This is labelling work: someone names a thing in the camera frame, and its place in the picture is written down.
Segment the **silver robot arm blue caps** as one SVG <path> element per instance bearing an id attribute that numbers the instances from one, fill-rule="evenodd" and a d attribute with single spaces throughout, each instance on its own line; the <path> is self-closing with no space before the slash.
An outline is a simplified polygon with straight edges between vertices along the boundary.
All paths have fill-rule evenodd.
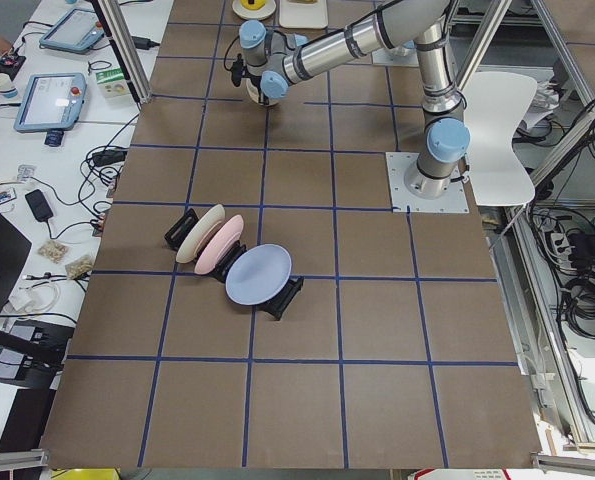
<path id="1" fill-rule="evenodd" d="M 466 100 L 449 59 L 450 8 L 448 1 L 390 1 L 313 40 L 247 20 L 239 28 L 242 51 L 229 68 L 231 82 L 249 83 L 252 98 L 268 105 L 285 98 L 293 85 L 377 50 L 412 42 L 423 88 L 425 145 L 404 182 L 412 194 L 436 199 L 445 193 L 470 143 L 463 122 Z"/>

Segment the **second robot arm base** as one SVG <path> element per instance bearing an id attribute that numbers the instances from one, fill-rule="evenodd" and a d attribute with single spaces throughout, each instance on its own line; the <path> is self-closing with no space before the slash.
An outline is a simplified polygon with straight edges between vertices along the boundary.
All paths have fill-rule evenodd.
<path id="1" fill-rule="evenodd" d="M 378 49 L 371 53 L 374 65 L 386 67 L 417 68 L 417 50 L 413 40 L 407 41 L 392 49 Z"/>

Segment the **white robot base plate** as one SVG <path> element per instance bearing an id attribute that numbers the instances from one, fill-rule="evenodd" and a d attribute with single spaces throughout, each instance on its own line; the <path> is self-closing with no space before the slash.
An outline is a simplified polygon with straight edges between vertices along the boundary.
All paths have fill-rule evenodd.
<path id="1" fill-rule="evenodd" d="M 400 213 L 468 214 L 458 170 L 444 180 L 426 180 L 417 171 L 417 152 L 386 152 L 392 210 Z"/>

